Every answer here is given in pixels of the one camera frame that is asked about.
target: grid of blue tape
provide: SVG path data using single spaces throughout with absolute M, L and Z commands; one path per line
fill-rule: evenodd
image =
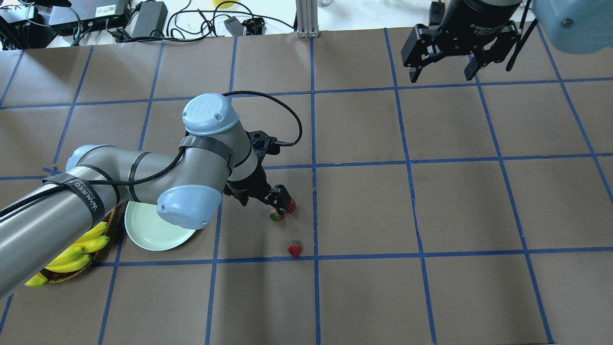
M 411 193 L 411 201 L 413 204 L 413 216 L 414 216 L 414 223 L 415 223 L 415 227 L 416 227 L 416 236 L 417 236 L 417 244 L 418 244 L 418 249 L 419 252 L 418 253 L 389 253 L 389 254 L 359 254 L 359 255 L 319 255 L 319 246 L 318 246 L 318 216 L 317 216 L 317 191 L 314 189 L 313 191 L 313 241 L 314 241 L 314 255 L 310 255 L 310 256 L 302 256 L 299 257 L 298 259 L 294 259 L 291 257 L 259 257 L 259 258 L 234 258 L 234 259 L 219 259 L 218 258 L 218 249 L 219 249 L 219 232 L 221 229 L 221 213 L 223 210 L 223 205 L 219 206 L 218 209 L 218 218 L 217 218 L 217 224 L 216 224 L 216 231 L 215 231 L 215 246 L 214 246 L 214 251 L 213 251 L 213 258 L 212 259 L 205 259 L 205 260 L 172 260 L 172 261 L 148 261 L 148 262 L 121 262 L 120 261 L 120 256 L 121 256 L 121 248 L 122 248 L 122 244 L 123 244 L 123 236 L 124 234 L 122 233 L 119 239 L 119 245 L 117 248 L 117 252 L 115 255 L 115 260 L 114 262 L 108 262 L 108 263 L 99 263 L 97 264 L 97 266 L 108 266 L 108 267 L 112 267 L 113 268 L 113 272 L 112 272 L 112 276 L 111 276 L 111 280 L 110 280 L 110 285 L 109 285 L 109 292 L 107 295 L 107 301 L 105 304 L 105 309 L 104 309 L 104 315 L 103 315 L 103 319 L 102 319 L 102 325 L 101 325 L 101 329 L 100 329 L 100 334 L 99 334 L 99 339 L 98 339 L 98 344 L 102 344 L 103 340 L 104 340 L 104 332 L 105 332 L 105 328 L 106 328 L 106 322 L 109 316 L 109 309 L 110 309 L 110 303 L 112 300 L 112 296 L 113 296 L 113 289 L 115 286 L 115 279 L 116 279 L 116 274 L 117 274 L 117 269 L 119 267 L 127 267 L 127 266 L 162 266 L 162 265 L 211 265 L 212 270 L 211 270 L 211 284 L 210 284 L 210 290 L 209 290 L 209 301 L 208 301 L 208 310 L 207 310 L 207 321 L 206 321 L 206 332 L 205 332 L 205 344 L 210 344 L 210 332 L 211 332 L 211 320 L 213 317 L 213 302 L 214 302 L 214 297 L 215 297 L 215 279 L 216 279 L 216 267 L 218 264 L 236 264 L 236 263 L 256 263 L 256 262 L 286 262 L 286 261 L 312 261 L 313 262 L 313 266 L 314 266 L 314 292 L 315 292 L 315 301 L 314 301 L 314 305 L 315 305 L 315 318 L 316 318 L 316 342 L 317 344 L 321 344 L 321 324 L 320 324 L 320 308 L 319 308 L 319 261 L 320 260 L 359 260 L 359 259 L 385 259 L 385 258 L 418 258 L 421 260 L 421 267 L 422 267 L 422 278 L 423 278 L 423 282 L 424 282 L 424 293 L 425 293 L 425 300 L 426 300 L 426 307 L 427 307 L 427 313 L 428 313 L 428 320 L 430 323 L 430 333 L 431 333 L 431 337 L 432 337 L 432 343 L 436 344 L 437 340 L 436 340 L 436 327 L 435 327 L 435 316 L 433 315 L 432 312 L 432 303 L 431 303 L 431 299 L 430 299 L 430 289 L 429 289 L 429 283 L 428 283 L 428 274 L 427 274 L 427 265 L 426 265 L 426 258 L 431 258 L 431 257 L 465 257 L 465 256 L 489 256 L 489 255 L 524 255 L 524 257 L 526 258 L 526 263 L 528 265 L 528 271 L 530 273 L 530 278 L 533 284 L 533 288 L 535 291 L 535 295 L 536 295 L 536 300 L 537 300 L 537 304 L 538 304 L 538 308 L 539 311 L 541 313 L 541 318 L 542 318 L 542 322 L 543 322 L 543 327 L 544 327 L 544 331 L 546 333 L 547 336 L 547 340 L 549 343 L 553 343 L 554 339 L 553 336 L 551 334 L 550 328 L 549 328 L 549 324 L 547 321 L 547 315 L 546 315 L 546 311 L 544 309 L 543 306 L 543 301 L 541 299 L 540 296 L 540 292 L 539 292 L 539 288 L 538 288 L 538 282 L 537 282 L 537 278 L 536 278 L 536 274 L 534 272 L 534 269 L 532 267 L 531 264 L 531 258 L 530 255 L 531 254 L 553 254 L 553 253 L 576 253 L 576 252 L 611 252 L 613 251 L 613 247 L 574 247 L 574 248 L 554 248 L 554 249 L 529 249 L 527 246 L 527 243 L 525 241 L 524 238 L 524 233 L 523 233 L 523 229 L 521 226 L 521 221 L 520 221 L 520 217 L 519 214 L 517 212 L 517 207 L 515 204 L 515 200 L 513 197 L 513 192 L 511 189 L 511 184 L 509 183 L 509 179 L 508 179 L 508 175 L 506 173 L 506 168 L 504 163 L 506 161 L 512 161 L 512 160 L 545 160 L 545 159 L 561 159 L 561 158 L 592 158 L 593 161 L 596 164 L 596 167 L 598 169 L 598 172 L 600 174 L 600 177 L 603 181 L 603 185 L 607 191 L 607 194 L 609 196 L 609 199 L 611 200 L 611 203 L 613 203 L 613 194 L 611 192 L 611 187 L 604 175 L 603 169 L 600 165 L 600 162 L 598 160 L 599 157 L 613 157 L 613 153 L 596 153 L 594 151 L 594 148 L 592 146 L 592 144 L 590 143 L 590 140 L 587 136 L 587 133 L 585 131 L 585 128 L 581 122 L 581 119 L 579 117 L 579 114 L 577 113 L 577 110 L 574 107 L 574 104 L 570 98 L 570 95 L 566 89 L 565 84 L 566 83 L 574 83 L 574 82 L 597 82 L 597 81 L 605 81 L 605 80 L 613 80 L 613 78 L 593 78 L 593 79 L 563 79 L 560 71 L 558 70 L 557 65 L 555 64 L 555 60 L 553 58 L 553 55 L 550 51 L 550 48 L 545 40 L 545 37 L 543 36 L 543 32 L 541 30 L 541 28 L 539 26 L 537 26 L 538 29 L 538 33 L 541 37 L 541 40 L 546 48 L 547 54 L 549 56 L 550 62 L 553 65 L 553 68 L 555 70 L 556 76 L 557 76 L 557 80 L 537 80 L 537 81 L 529 81 L 529 82 L 492 82 L 492 83 L 481 83 L 479 81 L 479 77 L 477 76 L 475 78 L 475 82 L 474 83 L 466 83 L 466 84 L 444 84 L 444 85 L 410 85 L 410 86 L 404 86 L 404 87 L 399 87 L 398 86 L 398 82 L 397 82 L 397 78 L 396 78 L 396 71 L 395 71 L 395 65 L 394 65 L 394 56 L 392 54 L 392 49 L 391 49 L 391 45 L 390 45 L 390 40 L 389 40 L 389 35 L 387 32 L 387 29 L 384 29 L 384 36 L 385 36 L 385 40 L 386 40 L 386 47 L 387 47 L 387 52 L 389 55 L 389 61 L 390 61 L 390 66 L 391 66 L 391 70 L 392 70 L 392 78 L 393 78 L 393 82 L 394 82 L 394 86 L 393 87 L 379 87 L 379 88 L 358 88 L 358 89 L 342 89 L 342 90 L 316 90 L 315 89 L 315 71 L 314 71 L 314 64 L 315 64 L 315 60 L 314 60 L 314 41 L 313 38 L 310 39 L 310 72 L 311 72 L 311 89 L 308 91 L 295 91 L 295 92 L 278 92 L 278 93 L 271 93 L 271 95 L 277 95 L 277 96 L 282 96 L 282 95 L 304 95 L 304 94 L 310 94 L 311 95 L 311 141 L 312 141 L 312 162 L 310 165 L 286 165 L 286 166 L 268 166 L 266 167 L 267 170 L 273 170 L 273 169 L 311 169 L 313 172 L 313 185 L 317 184 L 317 168 L 328 168 L 328 167 L 334 167 L 334 166 L 368 166 L 368 165 L 405 165 L 406 169 L 407 169 L 407 174 L 408 174 L 408 180 L 409 180 L 409 190 Z M 89 66 L 89 62 L 91 61 L 91 57 L 92 54 L 94 52 L 94 46 L 90 47 L 89 49 L 89 54 L 85 63 L 85 67 L 83 69 L 83 74 L 81 76 L 81 79 L 79 81 L 78 87 L 77 87 L 77 91 L 75 93 L 74 99 L 72 103 L 67 103 L 67 104 L 46 104 L 46 105 L 38 105 L 38 106 L 2 106 L 4 100 L 6 99 L 6 96 L 8 94 L 10 85 L 15 77 L 15 74 L 17 73 L 17 69 L 19 68 L 19 65 L 21 63 L 21 59 L 23 57 L 23 51 L 20 53 L 20 56 L 17 60 L 17 63 L 12 71 L 12 74 L 9 78 L 8 84 L 6 86 L 6 89 L 4 90 L 2 97 L 0 98 L 0 109 L 28 109 L 28 108 L 41 108 L 41 107 L 60 107 L 60 106 L 69 106 L 70 107 L 70 111 L 69 111 L 69 115 L 68 118 L 66 120 L 66 124 L 64 126 L 64 130 L 61 136 L 61 139 L 59 141 L 58 144 L 58 148 L 56 151 L 56 155 L 54 157 L 54 164 L 57 163 L 58 157 L 59 157 L 59 153 L 61 151 L 62 148 L 62 144 L 63 144 L 63 140 L 64 137 L 66 135 L 66 131 L 67 128 L 69 126 L 70 123 L 70 119 L 71 119 L 71 115 L 74 111 L 74 108 L 77 106 L 92 106 L 92 105 L 100 105 L 100 104 L 126 104 L 126 103 L 148 103 L 147 106 L 147 113 L 145 116 L 145 121 L 143 123 L 143 130 L 142 130 L 142 135 L 140 138 L 140 144 L 139 144 L 139 149 L 142 149 L 143 146 L 143 142 L 145 139 L 145 135 L 147 132 L 147 124 L 148 124 L 148 119 L 149 119 L 149 114 L 151 111 L 151 105 L 153 102 L 164 102 L 164 101 L 179 101 L 179 100 L 189 100 L 192 97 L 178 97 L 178 98 L 154 98 L 154 93 L 155 93 L 155 87 L 156 87 L 156 82 L 158 79 L 158 75 L 159 75 L 159 70 L 160 70 L 160 66 L 161 66 L 161 62 L 162 62 L 162 56 L 164 53 L 164 44 L 162 43 L 160 45 L 160 50 L 159 50 L 159 56 L 158 56 L 158 63 L 156 66 L 156 70 L 155 70 L 155 75 L 154 75 L 154 80 L 153 80 L 153 84 L 151 86 L 151 93 L 150 93 L 150 97 L 148 99 L 133 99 L 133 100 L 128 100 L 128 101 L 103 101 L 103 102 L 88 102 L 88 103 L 78 103 L 77 99 L 78 99 L 78 94 L 80 92 L 81 86 L 83 85 L 83 81 L 85 79 L 85 75 L 87 73 L 88 70 L 88 66 Z M 232 52 L 232 68 L 231 68 L 231 72 L 230 72 L 230 88 L 229 90 L 232 91 L 234 89 L 234 71 L 235 71 L 235 62 L 236 62 L 236 53 L 237 53 L 237 38 L 235 37 L 234 39 L 234 48 L 233 48 L 233 52 Z M 490 118 L 490 114 L 489 114 L 489 110 L 487 108 L 487 103 L 485 101 L 485 97 L 483 95 L 482 92 L 482 87 L 483 86 L 491 86 L 491 85 L 522 85 L 522 84 L 540 84 L 540 83 L 559 83 L 562 86 L 562 90 L 565 94 L 566 100 L 568 102 L 569 107 L 571 108 L 574 118 L 577 122 L 577 125 L 585 139 L 585 142 L 587 144 L 587 147 L 590 151 L 590 153 L 585 153 L 585 154 L 575 154 L 575 155 L 550 155 L 550 156 L 518 156 L 518 157 L 503 157 L 500 151 L 500 146 L 498 145 L 498 140 L 496 137 L 496 132 L 495 129 L 493 127 L 491 118 Z M 410 154 L 409 154 L 409 150 L 408 150 L 408 146 L 406 143 L 406 136 L 405 136 L 405 131 L 404 131 L 404 123 L 403 123 L 403 117 L 402 117 L 402 108 L 400 106 L 400 96 L 399 96 L 399 90 L 407 90 L 407 89 L 417 89 L 417 88 L 453 88 L 453 87 L 476 87 L 479 91 L 479 95 L 482 101 L 482 105 L 485 111 L 485 116 L 487 119 L 487 123 L 488 126 L 490 128 L 490 133 L 492 135 L 492 139 L 494 142 L 494 146 L 496 149 L 496 153 L 497 156 L 496 157 L 477 157 L 477 158 L 450 158 L 450 159 L 431 159 L 431 160 L 412 160 L 410 159 Z M 316 138 L 315 138 L 315 113 L 316 113 L 316 109 L 315 109 L 315 95 L 319 94 L 319 93 L 344 93 L 344 92 L 363 92 L 363 91 L 380 91 L 380 90 L 393 90 L 395 93 L 395 97 L 396 97 L 396 105 L 397 105 L 397 112 L 398 112 L 398 121 L 400 123 L 400 132 L 401 132 L 401 137 L 402 137 L 402 144 L 403 144 L 403 150 L 405 153 L 405 160 L 403 161 L 374 161 L 374 162 L 357 162 L 357 163 L 341 163 L 341 164 L 319 164 L 317 163 L 317 159 L 316 159 Z M 513 210 L 513 214 L 516 220 L 516 225 L 517 225 L 517 231 L 519 233 L 521 242 L 522 242 L 522 249 L 521 250 L 483 250 L 483 251 L 470 251 L 470 252 L 424 252 L 424 247 L 423 247 L 423 243 L 421 241 L 421 237 L 419 234 L 419 222 L 417 221 L 417 212 L 416 212 L 416 197 L 415 197 L 415 191 L 414 191 L 414 187 L 413 187 L 413 174 L 412 174 L 412 170 L 411 170 L 411 166 L 415 165 L 415 164 L 428 164 L 428 163 L 452 163 L 452 162 L 469 162 L 469 161 L 498 161 L 500 164 L 500 168 L 504 177 L 504 182 L 507 188 L 507 192 L 509 195 L 509 200 L 511 202 L 511 206 L 512 206 L 512 210 Z M 49 174 L 54 174 L 57 173 L 56 170 L 50 170 L 50 169 L 45 169 L 44 170 L 46 173 Z M 33 180 L 33 179 L 41 179 L 43 177 L 46 176 L 18 176 L 18 177 L 0 177 L 0 180 Z M 6 306 L 4 308 L 4 311 L 2 313 L 2 319 L 0 319 L 0 332 L 2 332 L 2 328 L 4 326 L 4 322 L 6 321 L 6 317 L 7 314 L 9 312 L 9 308 L 12 302 L 12 297 L 10 296 L 6 302 Z

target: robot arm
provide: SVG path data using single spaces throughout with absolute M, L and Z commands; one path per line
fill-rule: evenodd
M 190 101 L 183 122 L 187 133 L 176 157 L 87 145 L 75 151 L 66 173 L 45 179 L 14 210 L 0 211 L 0 300 L 123 201 L 157 204 L 162 219 L 190 229 L 209 224 L 222 193 L 243 205 L 253 197 L 280 214 L 288 210 L 287 190 L 272 188 L 261 165 L 266 153 L 288 143 L 261 131 L 246 133 L 219 94 Z
M 471 55 L 464 70 L 466 80 L 472 80 L 488 64 L 504 61 L 517 44 L 511 59 L 514 61 L 539 21 L 551 42 L 564 52 L 595 53 L 613 46 L 610 20 L 613 2 L 610 0 L 528 0 L 526 7 L 533 4 L 536 20 L 523 38 L 527 9 L 519 28 L 511 20 L 521 3 L 522 0 L 447 0 L 445 6 L 442 2 L 433 2 L 430 24 L 438 27 L 430 29 L 417 24 L 401 51 L 411 82 L 417 82 L 424 67 L 447 56 Z

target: white table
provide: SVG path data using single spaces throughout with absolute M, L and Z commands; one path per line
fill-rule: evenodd
M 136 5 L 139 0 L 132 0 Z M 254 14 L 267 15 L 278 18 L 292 25 L 296 13 L 295 0 L 241 0 L 243 4 L 251 9 Z M 188 0 L 164 0 L 168 8 L 168 18 L 187 5 Z M 332 0 L 328 7 L 318 9 L 319 29 L 324 30 L 358 30 L 376 28 L 396 28 L 404 26 L 414 26 L 417 23 L 428 23 L 428 10 L 430 0 Z M 4 4 L 18 4 L 17 0 L 5 0 Z M 189 9 L 213 10 L 211 0 L 192 0 Z M 240 5 L 233 5 L 228 10 L 245 11 Z M 513 20 L 519 22 L 523 8 L 519 8 L 513 16 Z M 236 15 L 239 20 L 247 19 L 248 15 Z M 138 14 L 132 19 L 126 28 L 128 32 L 136 22 Z M 220 36 L 230 36 L 223 24 L 223 18 L 216 20 L 216 30 Z M 528 20 L 534 19 L 529 13 Z M 264 34 L 291 33 L 292 29 L 274 20 L 265 20 L 266 25 Z M 177 23 L 190 31 L 200 30 L 202 18 L 198 13 L 181 14 Z M 56 37 L 48 47 L 66 47 L 72 43 L 72 37 Z M 112 44 L 115 39 L 106 31 L 97 31 L 87 34 L 82 40 L 81 45 L 92 44 Z

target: wicker basket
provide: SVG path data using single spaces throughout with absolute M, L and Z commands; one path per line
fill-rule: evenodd
M 123 214 L 125 210 L 126 210 L 126 205 L 122 204 L 122 205 L 119 205 L 114 210 L 112 210 L 111 213 L 109 213 L 106 217 L 104 217 L 102 221 L 108 223 L 109 228 L 106 229 L 106 231 L 104 231 L 103 235 L 108 236 L 111 240 L 101 250 L 90 253 L 91 260 L 87 263 L 87 265 L 85 265 L 82 269 L 78 271 L 68 272 L 68 273 L 52 272 L 52 271 L 49 271 L 48 269 L 43 268 L 40 272 L 42 273 L 43 276 L 45 276 L 48 279 L 47 283 L 48 284 L 59 284 L 62 282 L 67 282 L 71 279 L 81 276 L 85 271 L 88 271 L 91 265 L 97 262 L 96 259 L 98 258 L 98 256 L 100 256 L 101 252 L 107 250 L 108 247 L 110 247 L 109 244 L 113 241 L 113 239 L 117 238 L 118 235 L 120 234 L 119 230 L 123 226 Z

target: black velcro strap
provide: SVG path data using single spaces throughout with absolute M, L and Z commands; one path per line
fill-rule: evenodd
M 92 228 L 98 221 L 104 218 L 105 212 L 102 199 L 100 199 L 98 193 L 96 193 L 94 188 L 92 188 L 92 186 L 86 180 L 64 172 L 59 175 L 46 177 L 43 179 L 43 182 L 67 185 L 70 190 L 72 190 L 72 193 L 75 193 L 89 209 L 89 213 L 91 213 L 92 218 Z
M 86 168 L 92 169 L 93 171 L 97 172 L 98 174 L 104 176 L 105 179 L 107 179 L 109 181 L 113 180 L 109 174 L 107 174 L 104 170 L 102 170 L 101 168 L 98 168 L 97 166 L 93 166 L 93 165 L 89 165 L 89 164 L 79 164 L 77 166 L 84 166 Z M 119 205 L 119 203 L 121 202 L 121 195 L 119 193 L 119 188 L 117 188 L 116 185 L 112 185 L 112 187 L 113 187 L 113 190 L 115 191 L 116 205 Z
M 140 161 L 142 161 L 143 158 L 145 158 L 145 156 L 148 155 L 149 153 L 151 152 L 143 152 L 140 154 L 140 156 L 136 158 L 136 160 L 134 160 L 134 163 L 132 163 L 132 167 L 130 168 L 130 176 L 128 177 L 128 181 L 132 182 L 134 180 L 134 176 L 136 175 L 136 168 L 139 167 Z M 134 185 L 128 186 L 128 190 L 130 191 L 130 195 L 132 196 L 132 199 L 136 201 L 137 203 L 139 203 L 140 200 L 136 197 L 136 192 L 134 191 Z
M 209 136 L 189 135 L 181 140 L 179 147 L 198 147 L 218 154 L 228 162 L 228 168 L 230 169 L 230 174 L 232 174 L 232 169 L 234 168 L 234 151 L 223 142 Z

